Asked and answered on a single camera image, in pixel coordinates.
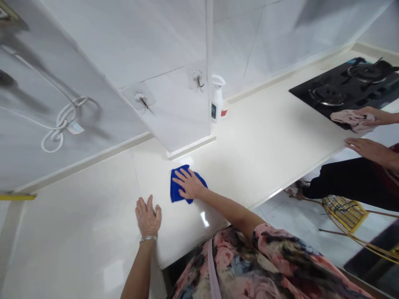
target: white spray bottle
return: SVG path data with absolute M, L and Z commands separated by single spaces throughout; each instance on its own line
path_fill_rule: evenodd
M 212 75 L 211 82 L 215 85 L 215 93 L 212 99 L 212 122 L 218 123 L 221 118 L 223 108 L 222 86 L 226 85 L 226 81 L 219 75 Z

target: bracelet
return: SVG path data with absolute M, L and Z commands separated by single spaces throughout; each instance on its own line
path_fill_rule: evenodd
M 157 240 L 157 236 L 148 236 L 148 237 L 145 237 L 145 238 L 141 238 L 140 243 L 143 242 L 143 241 L 147 241 L 147 240 L 156 241 Z

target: black gas stove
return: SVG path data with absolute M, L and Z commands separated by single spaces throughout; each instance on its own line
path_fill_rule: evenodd
M 371 106 L 381 109 L 399 98 L 399 67 L 379 59 L 354 58 L 290 92 L 330 119 L 333 112 Z M 337 123 L 344 129 L 350 125 Z

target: apron strap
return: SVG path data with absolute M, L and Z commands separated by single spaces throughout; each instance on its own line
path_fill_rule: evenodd
M 222 296 L 220 294 L 219 282 L 217 281 L 215 262 L 213 260 L 212 241 L 213 237 L 208 242 L 208 272 L 209 272 L 209 282 L 211 285 L 211 298 L 222 299 Z

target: finger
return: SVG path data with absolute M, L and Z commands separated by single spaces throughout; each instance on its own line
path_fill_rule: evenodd
M 181 180 L 179 180 L 177 178 L 173 178 L 172 181 L 174 181 L 175 183 L 179 184 L 181 187 L 184 188 L 184 182 L 182 182 Z
M 136 209 L 138 211 L 138 214 L 141 216 L 143 214 L 143 210 L 141 209 L 140 202 L 137 201 L 136 204 L 137 204 L 137 208 Z
M 364 122 L 363 124 L 368 126 L 373 126 L 373 125 L 381 125 L 381 123 L 382 122 L 380 120 L 374 120 L 374 121 L 369 120 L 367 122 Z
M 182 189 L 179 189 L 179 194 L 182 198 L 189 199 L 187 193 L 185 193 Z
M 362 109 L 355 110 L 355 111 L 353 111 L 353 113 L 354 113 L 354 114 L 361 115 L 361 114 L 365 114 L 365 113 L 371 113 L 372 110 L 373 110 L 373 108 L 367 106 L 367 107 L 364 107 L 364 108 L 362 108 Z
M 191 178 L 191 176 L 188 174 L 188 172 L 185 171 L 183 168 L 180 168 L 180 171 L 184 174 L 184 176 L 185 176 L 187 179 Z
M 182 175 L 180 172 L 178 172 L 177 170 L 175 170 L 175 175 L 181 179 L 182 181 L 186 181 L 186 177 L 184 175 Z
M 347 138 L 345 139 L 345 142 L 351 145 L 355 145 L 357 147 L 360 147 L 362 145 L 362 139 L 360 138 Z
M 157 218 L 157 221 L 159 221 L 159 223 L 161 223 L 162 220 L 162 210 L 161 207 L 159 205 L 157 205 L 155 207 L 155 217 Z
M 190 168 L 188 169 L 188 172 L 190 173 L 190 175 L 191 175 L 192 177 L 197 177 L 197 176 L 195 175 L 195 172 L 193 172 Z
M 147 206 L 145 205 L 144 199 L 142 197 L 138 199 L 138 204 L 140 205 L 140 208 L 143 211 L 143 213 L 147 212 Z
M 151 211 L 153 213 L 154 212 L 154 208 L 153 208 L 153 195 L 151 194 L 150 197 L 148 198 L 148 202 L 147 202 L 147 211 Z
M 354 151 L 357 152 L 357 153 L 360 152 L 360 149 L 357 148 L 357 147 L 354 147 L 353 145 L 345 144 L 345 146 L 346 146 L 347 148 L 350 148 L 351 150 L 354 150 Z
M 140 214 L 138 213 L 138 208 L 136 208 L 136 217 L 137 217 L 137 220 L 140 220 Z

